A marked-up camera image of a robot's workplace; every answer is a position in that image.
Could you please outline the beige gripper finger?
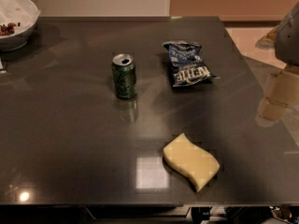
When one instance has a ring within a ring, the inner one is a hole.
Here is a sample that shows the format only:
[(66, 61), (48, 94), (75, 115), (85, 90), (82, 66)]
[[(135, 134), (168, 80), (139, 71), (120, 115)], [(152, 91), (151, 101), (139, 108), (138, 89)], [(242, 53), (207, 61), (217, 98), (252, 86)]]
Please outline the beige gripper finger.
[(264, 97), (258, 106), (258, 115), (263, 119), (276, 121), (283, 117), (288, 109), (287, 105)]

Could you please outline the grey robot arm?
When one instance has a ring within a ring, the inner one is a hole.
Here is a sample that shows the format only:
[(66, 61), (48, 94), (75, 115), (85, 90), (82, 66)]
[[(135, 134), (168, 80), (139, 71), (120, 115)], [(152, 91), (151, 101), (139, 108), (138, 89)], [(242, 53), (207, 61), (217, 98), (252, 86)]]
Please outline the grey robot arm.
[(277, 123), (299, 101), (299, 3), (279, 24), (274, 48), (286, 66), (272, 73), (264, 87), (256, 117), (262, 127)]

